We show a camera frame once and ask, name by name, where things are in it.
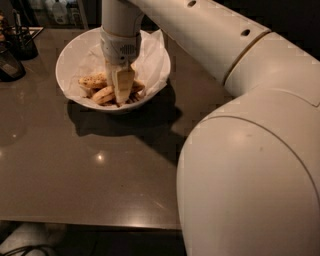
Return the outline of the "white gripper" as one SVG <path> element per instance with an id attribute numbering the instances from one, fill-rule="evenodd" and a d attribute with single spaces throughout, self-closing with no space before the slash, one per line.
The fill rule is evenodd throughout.
<path id="1" fill-rule="evenodd" d="M 114 85 L 116 102 L 119 104 L 128 100 L 135 78 L 135 71 L 131 66 L 122 64 L 133 63 L 138 58 L 141 41 L 141 34 L 123 37 L 100 28 L 101 50 L 106 59 L 106 82 L 108 86 Z"/>

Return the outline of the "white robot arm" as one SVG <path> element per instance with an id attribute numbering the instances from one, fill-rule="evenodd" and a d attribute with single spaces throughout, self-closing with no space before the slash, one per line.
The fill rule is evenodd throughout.
<path id="1" fill-rule="evenodd" d="M 102 0 L 110 62 L 138 56 L 143 17 L 232 95 L 180 154 L 187 255 L 320 256 L 320 63 L 215 0 Z"/>

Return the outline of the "white robot base below table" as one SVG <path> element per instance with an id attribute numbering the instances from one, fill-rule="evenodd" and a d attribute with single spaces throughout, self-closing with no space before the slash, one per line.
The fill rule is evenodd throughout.
<path id="1" fill-rule="evenodd" d="M 62 241 L 64 224 L 22 223 L 5 235 L 1 256 L 58 256 L 55 246 Z"/>

